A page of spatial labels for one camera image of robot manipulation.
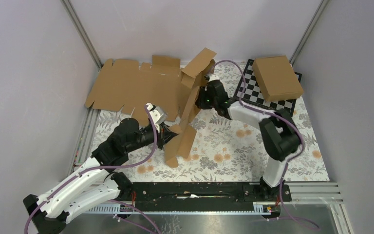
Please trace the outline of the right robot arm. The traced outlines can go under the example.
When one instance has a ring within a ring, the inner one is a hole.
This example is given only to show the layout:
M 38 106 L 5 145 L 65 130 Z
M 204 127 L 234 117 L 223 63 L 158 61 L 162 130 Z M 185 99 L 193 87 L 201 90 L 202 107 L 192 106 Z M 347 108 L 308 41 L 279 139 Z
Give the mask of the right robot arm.
M 304 140 L 294 121 L 284 109 L 269 111 L 230 98 L 218 79 L 199 87 L 195 102 L 199 109 L 214 109 L 218 115 L 243 122 L 260 130 L 268 163 L 260 180 L 264 200 L 276 198 L 284 184 L 288 162 L 304 150 Z

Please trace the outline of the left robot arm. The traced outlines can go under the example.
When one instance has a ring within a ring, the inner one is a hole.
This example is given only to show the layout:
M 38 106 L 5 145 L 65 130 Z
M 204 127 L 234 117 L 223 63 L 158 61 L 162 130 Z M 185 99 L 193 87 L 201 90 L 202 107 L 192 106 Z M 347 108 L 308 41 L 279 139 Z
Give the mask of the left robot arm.
M 34 224 L 40 234 L 59 234 L 67 224 L 108 200 L 126 200 L 132 184 L 118 168 L 126 168 L 129 153 L 145 146 L 163 149 L 181 133 L 177 124 L 149 123 L 141 128 L 134 118 L 123 119 L 91 156 L 60 184 L 41 195 L 28 195 L 23 204 L 29 214 L 24 233 Z

